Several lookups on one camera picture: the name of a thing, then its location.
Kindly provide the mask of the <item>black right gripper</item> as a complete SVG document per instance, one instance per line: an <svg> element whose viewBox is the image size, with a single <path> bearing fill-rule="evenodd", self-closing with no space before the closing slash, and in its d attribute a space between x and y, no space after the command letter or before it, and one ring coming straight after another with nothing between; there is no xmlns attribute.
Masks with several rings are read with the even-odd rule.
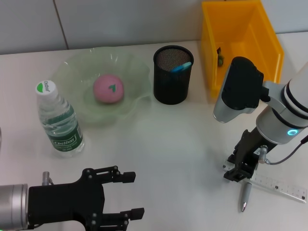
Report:
<svg viewBox="0 0 308 231"><path fill-rule="evenodd" d="M229 163L223 164L223 170L225 171L223 177L235 182L250 179L255 171L253 167L258 163L258 155L255 154L255 151L262 145L267 146L268 152L277 146L277 144L265 139L257 127L251 132L246 129L235 146L233 154L228 157L227 161Z"/></svg>

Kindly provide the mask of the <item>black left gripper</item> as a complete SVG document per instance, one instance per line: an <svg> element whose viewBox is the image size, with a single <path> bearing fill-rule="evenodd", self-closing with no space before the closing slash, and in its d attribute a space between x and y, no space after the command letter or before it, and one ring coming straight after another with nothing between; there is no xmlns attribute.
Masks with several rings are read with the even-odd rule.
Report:
<svg viewBox="0 0 308 231"><path fill-rule="evenodd" d="M133 183L135 178L135 172L121 173L118 166L95 170L88 168L73 183L30 187L29 226L77 221L87 231L126 231L130 221L142 219L144 208L102 214L102 184Z"/></svg>

